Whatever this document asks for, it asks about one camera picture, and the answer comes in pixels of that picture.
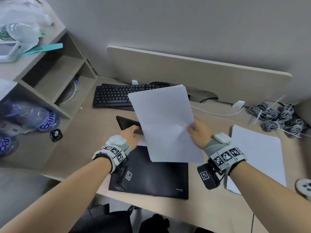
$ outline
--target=game controller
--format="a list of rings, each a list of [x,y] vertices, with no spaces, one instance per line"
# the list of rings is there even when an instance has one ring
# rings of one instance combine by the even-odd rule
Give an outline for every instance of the game controller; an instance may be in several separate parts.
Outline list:
[[[301,194],[306,196],[307,200],[311,201],[311,180],[310,179],[297,180],[295,187]]]

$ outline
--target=white plastic bag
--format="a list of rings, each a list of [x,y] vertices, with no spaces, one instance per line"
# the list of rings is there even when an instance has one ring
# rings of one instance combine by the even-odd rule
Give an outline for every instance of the white plastic bag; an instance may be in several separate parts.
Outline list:
[[[8,23],[51,25],[53,21],[35,0],[3,0],[0,1],[0,24]]]

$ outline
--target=finger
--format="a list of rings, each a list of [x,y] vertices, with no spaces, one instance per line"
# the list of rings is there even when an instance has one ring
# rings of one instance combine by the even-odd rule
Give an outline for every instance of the finger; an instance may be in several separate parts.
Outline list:
[[[128,129],[134,133],[136,130],[139,129],[139,127],[136,126],[136,125],[132,125],[132,126],[130,126]]]
[[[187,127],[187,131],[190,133],[190,135],[194,134],[195,130],[192,127]]]

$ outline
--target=water bottle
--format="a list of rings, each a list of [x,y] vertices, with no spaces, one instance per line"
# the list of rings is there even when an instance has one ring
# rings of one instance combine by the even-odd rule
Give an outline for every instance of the water bottle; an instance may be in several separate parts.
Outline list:
[[[11,137],[0,133],[0,158],[9,156],[18,148],[18,140],[16,137]]]
[[[4,100],[0,105],[0,116],[12,117],[28,127],[50,132],[59,126],[58,116],[46,108],[25,101]]]
[[[0,26],[0,39],[3,41],[19,41],[31,43],[41,37],[40,28],[36,24],[10,23]]]

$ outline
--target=desk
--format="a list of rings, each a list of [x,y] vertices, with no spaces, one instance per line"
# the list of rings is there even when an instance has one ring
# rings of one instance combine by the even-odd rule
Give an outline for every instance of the desk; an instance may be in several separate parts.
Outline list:
[[[101,85],[101,83],[117,84],[115,81],[99,78],[95,86]],[[135,113],[131,111],[106,108],[93,109],[92,101],[95,86],[68,126],[63,139],[58,142],[45,167],[41,170],[41,174],[58,180],[65,179],[74,171],[89,163],[94,152],[109,137],[120,132],[119,125],[115,119],[116,115],[137,120]],[[216,101],[208,101],[208,108],[206,106],[207,104],[195,102],[192,102],[192,104],[195,104],[196,107],[205,107],[203,109],[219,114],[229,114],[230,110],[232,110],[230,105],[221,104]],[[251,120],[252,116],[245,111],[228,117],[236,120],[233,121],[208,116],[200,110],[192,109],[195,116],[209,123],[214,133],[224,132],[229,134],[230,128],[234,124],[256,132],[265,133],[257,125],[246,124]],[[294,189],[295,181],[298,178],[304,178],[306,176],[305,167],[300,155],[301,152],[297,144],[298,140],[287,138],[283,132],[271,132],[268,134],[278,136],[282,141],[286,182],[290,189]],[[213,190],[206,189],[197,173],[197,166],[198,164],[189,164],[189,200],[109,191],[108,184],[110,176],[104,180],[97,193],[211,231],[221,233],[249,233],[253,213],[243,197],[224,189],[223,184]]]

